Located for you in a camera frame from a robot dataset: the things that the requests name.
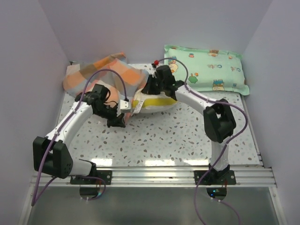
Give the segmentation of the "cream pillow yellow trim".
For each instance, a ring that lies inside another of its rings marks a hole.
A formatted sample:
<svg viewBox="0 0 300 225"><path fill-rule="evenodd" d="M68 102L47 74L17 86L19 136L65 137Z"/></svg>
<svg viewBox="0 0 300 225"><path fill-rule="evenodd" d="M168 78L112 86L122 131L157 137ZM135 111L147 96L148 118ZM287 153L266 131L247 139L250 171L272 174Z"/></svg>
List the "cream pillow yellow trim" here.
<svg viewBox="0 0 300 225"><path fill-rule="evenodd" d="M168 97L164 92L158 95L143 94L142 89L135 90L130 93L129 101L131 103L131 111L125 115L131 116L134 114L135 108L142 102L142 106L138 107L136 113L158 113L171 109L177 104L177 101Z"/></svg>

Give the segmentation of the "orange grey plaid pillowcase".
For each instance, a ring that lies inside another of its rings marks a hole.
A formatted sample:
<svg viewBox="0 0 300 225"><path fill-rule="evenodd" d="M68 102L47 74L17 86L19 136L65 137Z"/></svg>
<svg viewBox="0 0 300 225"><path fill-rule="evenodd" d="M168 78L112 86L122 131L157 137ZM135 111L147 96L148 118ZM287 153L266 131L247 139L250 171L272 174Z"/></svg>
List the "orange grey plaid pillowcase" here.
<svg viewBox="0 0 300 225"><path fill-rule="evenodd" d="M67 75L63 81L63 88L69 95L76 97L83 91L86 82L89 82L86 92L91 91L95 84L101 84L111 92L108 101L119 102L125 98L122 85L124 83L127 98L131 102L135 93L145 86L148 76L146 70L136 69L127 64L125 54L120 52Z"/></svg>

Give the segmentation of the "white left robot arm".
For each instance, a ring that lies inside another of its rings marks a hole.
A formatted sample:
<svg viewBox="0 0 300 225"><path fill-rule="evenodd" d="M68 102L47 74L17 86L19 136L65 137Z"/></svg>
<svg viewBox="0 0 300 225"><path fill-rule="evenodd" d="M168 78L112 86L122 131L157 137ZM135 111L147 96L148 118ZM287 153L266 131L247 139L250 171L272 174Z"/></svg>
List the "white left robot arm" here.
<svg viewBox="0 0 300 225"><path fill-rule="evenodd" d="M75 159L69 151L69 146L82 125L96 115L107 120L108 127L125 125L125 111L131 109L129 99L125 97L115 101L110 106L108 98L110 90L96 84L91 91L81 92L63 118L63 120L45 137L36 137L33 141L34 169L57 178L80 176L87 183L97 180L96 164L83 159Z"/></svg>

